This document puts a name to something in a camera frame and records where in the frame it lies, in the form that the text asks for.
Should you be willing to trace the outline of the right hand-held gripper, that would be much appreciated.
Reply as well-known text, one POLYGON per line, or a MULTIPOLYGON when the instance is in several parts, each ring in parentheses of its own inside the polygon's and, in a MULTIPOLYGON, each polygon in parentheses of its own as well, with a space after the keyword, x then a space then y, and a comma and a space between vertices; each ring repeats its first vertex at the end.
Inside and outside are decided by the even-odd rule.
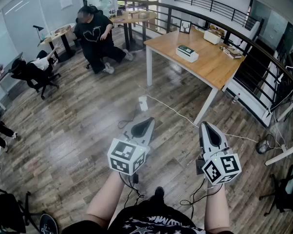
POLYGON ((211 185, 230 182, 242 171, 239 158, 229 147, 226 136, 215 125, 203 121, 199 130, 205 164, 202 171, 211 185))

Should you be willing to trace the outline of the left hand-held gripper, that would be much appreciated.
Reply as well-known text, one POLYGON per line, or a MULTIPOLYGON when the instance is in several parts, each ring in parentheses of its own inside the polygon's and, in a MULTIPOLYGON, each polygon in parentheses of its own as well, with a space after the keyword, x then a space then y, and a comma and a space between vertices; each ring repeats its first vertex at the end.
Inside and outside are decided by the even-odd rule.
POLYGON ((114 138, 107 153, 109 167, 125 175, 133 175, 146 161, 155 118, 132 121, 122 134, 114 138))

